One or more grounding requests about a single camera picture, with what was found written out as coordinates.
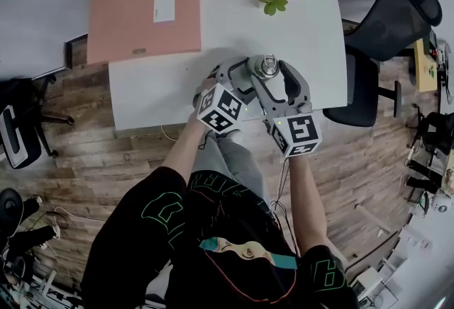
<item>forearm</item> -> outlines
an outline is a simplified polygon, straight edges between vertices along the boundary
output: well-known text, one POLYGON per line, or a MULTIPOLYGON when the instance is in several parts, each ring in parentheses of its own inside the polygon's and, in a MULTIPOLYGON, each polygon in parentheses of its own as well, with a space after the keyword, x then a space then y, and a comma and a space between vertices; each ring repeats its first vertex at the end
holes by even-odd
POLYGON ((292 157, 289 164, 294 232, 303 255, 311 247, 326 244, 326 216, 308 159, 292 157))
POLYGON ((186 181, 186 184, 189 182, 197 149, 205 132, 205 125, 198 121, 195 116, 192 116, 178 141, 176 141, 162 163, 163 167, 168 167, 178 172, 186 181))

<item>chair seat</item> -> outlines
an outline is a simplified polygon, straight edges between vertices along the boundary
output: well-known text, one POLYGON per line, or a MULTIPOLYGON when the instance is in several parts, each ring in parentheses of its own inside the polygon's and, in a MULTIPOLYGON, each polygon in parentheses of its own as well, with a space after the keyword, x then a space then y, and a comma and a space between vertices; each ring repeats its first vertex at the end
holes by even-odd
POLYGON ((330 120, 351 126, 370 127, 377 119, 378 66, 361 52, 345 47, 347 69, 355 70, 353 102, 346 107, 325 108, 323 114, 330 120))

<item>black t-shirt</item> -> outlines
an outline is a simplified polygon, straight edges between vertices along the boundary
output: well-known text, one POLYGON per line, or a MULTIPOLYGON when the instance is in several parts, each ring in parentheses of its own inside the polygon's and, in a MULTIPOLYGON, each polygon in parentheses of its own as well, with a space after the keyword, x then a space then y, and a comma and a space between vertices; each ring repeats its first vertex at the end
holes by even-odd
POLYGON ((208 171, 187 187, 166 167, 133 187, 96 236, 85 308, 137 307, 169 259, 167 308, 358 308, 330 250, 298 258, 249 189, 208 171))

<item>white table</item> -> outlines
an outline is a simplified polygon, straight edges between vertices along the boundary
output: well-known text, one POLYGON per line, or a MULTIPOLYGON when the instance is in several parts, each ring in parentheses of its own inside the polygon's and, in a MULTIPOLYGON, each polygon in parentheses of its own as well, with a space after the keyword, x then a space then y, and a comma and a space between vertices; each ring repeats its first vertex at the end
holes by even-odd
MULTIPOLYGON (((201 0, 202 51, 109 65, 117 130, 184 123, 195 89, 230 57, 273 53, 308 81, 314 109, 347 104, 345 49, 338 0, 292 0, 266 16, 256 0, 201 0)), ((279 79, 269 88, 284 93, 279 79)), ((257 100, 244 119, 262 116, 257 100)))

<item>right arm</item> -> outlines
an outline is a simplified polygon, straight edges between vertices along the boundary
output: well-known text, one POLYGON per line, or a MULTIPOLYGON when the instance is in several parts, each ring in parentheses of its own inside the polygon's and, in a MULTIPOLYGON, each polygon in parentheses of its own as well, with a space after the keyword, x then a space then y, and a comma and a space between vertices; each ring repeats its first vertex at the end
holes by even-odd
POLYGON ((289 158, 290 193, 295 236, 301 256, 318 245, 327 245, 326 216, 306 157, 289 158))

